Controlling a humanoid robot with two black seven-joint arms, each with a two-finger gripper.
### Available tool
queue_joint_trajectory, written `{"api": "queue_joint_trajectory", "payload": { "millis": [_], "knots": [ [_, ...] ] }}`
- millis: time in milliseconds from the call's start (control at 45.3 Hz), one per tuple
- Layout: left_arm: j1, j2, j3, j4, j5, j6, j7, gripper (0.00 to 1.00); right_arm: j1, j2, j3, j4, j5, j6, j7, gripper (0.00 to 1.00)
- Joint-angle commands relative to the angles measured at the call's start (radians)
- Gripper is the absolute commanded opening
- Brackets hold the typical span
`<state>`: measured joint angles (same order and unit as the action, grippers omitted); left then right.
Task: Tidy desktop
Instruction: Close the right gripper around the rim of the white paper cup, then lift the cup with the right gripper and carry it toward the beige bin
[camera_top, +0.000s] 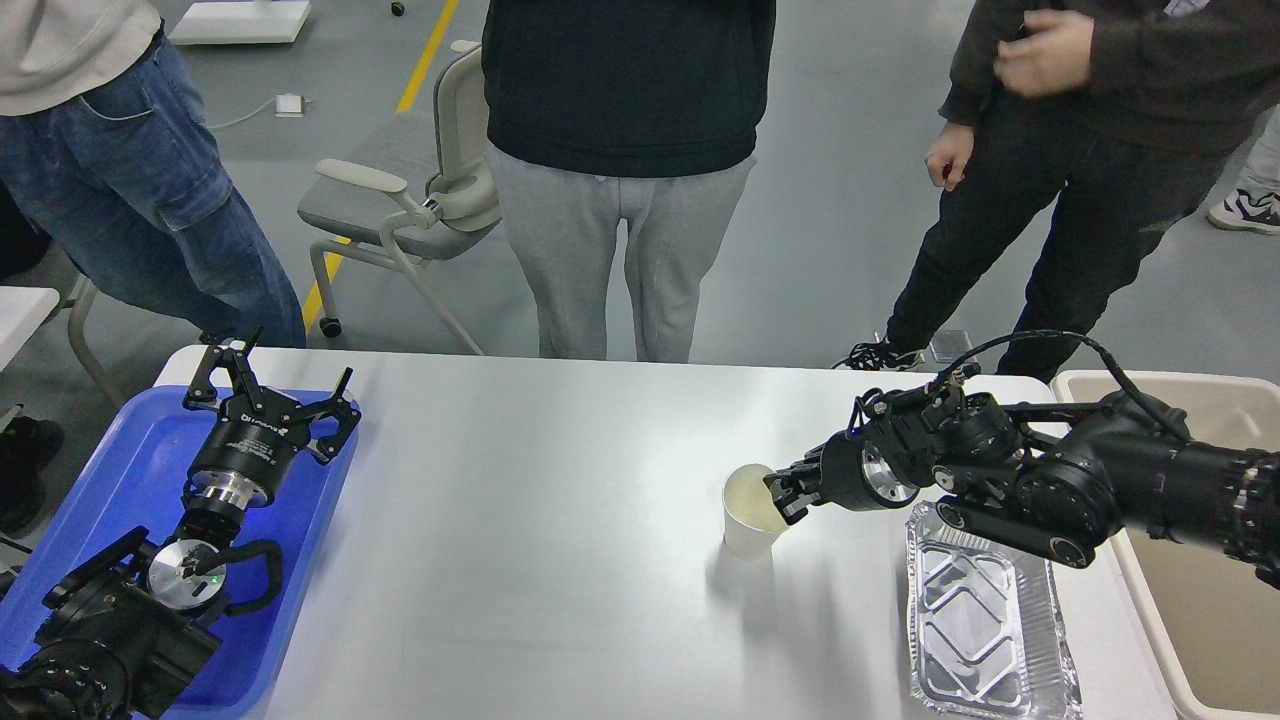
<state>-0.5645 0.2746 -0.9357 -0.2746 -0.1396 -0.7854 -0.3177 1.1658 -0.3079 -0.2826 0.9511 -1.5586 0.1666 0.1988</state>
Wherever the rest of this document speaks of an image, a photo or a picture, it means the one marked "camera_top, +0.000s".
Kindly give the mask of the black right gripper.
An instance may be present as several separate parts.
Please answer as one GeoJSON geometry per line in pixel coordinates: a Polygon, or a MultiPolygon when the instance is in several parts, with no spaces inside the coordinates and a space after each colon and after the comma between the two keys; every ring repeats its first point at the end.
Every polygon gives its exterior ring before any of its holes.
{"type": "Polygon", "coordinates": [[[805,455],[765,478],[772,503],[787,527],[812,505],[835,503],[855,512],[905,509],[920,489],[900,480],[874,442],[840,432],[822,450],[805,455]]]}

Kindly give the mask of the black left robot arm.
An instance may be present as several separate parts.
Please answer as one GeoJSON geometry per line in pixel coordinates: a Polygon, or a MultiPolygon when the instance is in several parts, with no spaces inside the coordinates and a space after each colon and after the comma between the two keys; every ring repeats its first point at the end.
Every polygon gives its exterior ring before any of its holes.
{"type": "Polygon", "coordinates": [[[5,719],[232,719],[283,657],[362,413],[251,345],[115,418],[3,600],[5,719]]]}

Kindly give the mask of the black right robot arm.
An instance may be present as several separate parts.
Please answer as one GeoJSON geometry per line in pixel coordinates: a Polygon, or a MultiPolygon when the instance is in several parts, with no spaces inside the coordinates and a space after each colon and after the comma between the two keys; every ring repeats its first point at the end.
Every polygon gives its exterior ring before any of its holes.
{"type": "Polygon", "coordinates": [[[1140,392],[1097,348],[1117,389],[1092,404],[969,395],[966,351],[915,389],[870,389],[847,427],[763,483],[792,525],[812,505],[904,509],[938,487],[951,528],[1087,568],[1124,527],[1217,551],[1277,584],[1277,455],[1190,437],[1187,415],[1140,392]]]}

